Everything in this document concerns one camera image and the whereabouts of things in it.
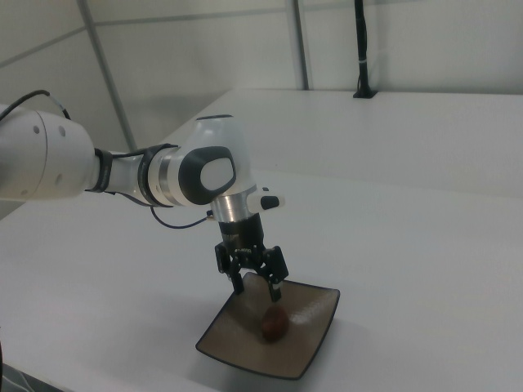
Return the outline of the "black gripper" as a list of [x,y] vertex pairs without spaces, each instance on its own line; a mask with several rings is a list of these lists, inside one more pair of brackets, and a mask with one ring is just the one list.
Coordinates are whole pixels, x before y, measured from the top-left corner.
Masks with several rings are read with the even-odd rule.
[[[276,303],[281,299],[281,286],[288,277],[288,267],[279,246],[265,248],[264,232],[260,215],[254,214],[237,222],[219,223],[222,243],[215,246],[217,268],[231,281],[234,294],[244,291],[241,268],[255,270],[268,285],[270,299]],[[240,263],[235,251],[249,251],[245,264]]]

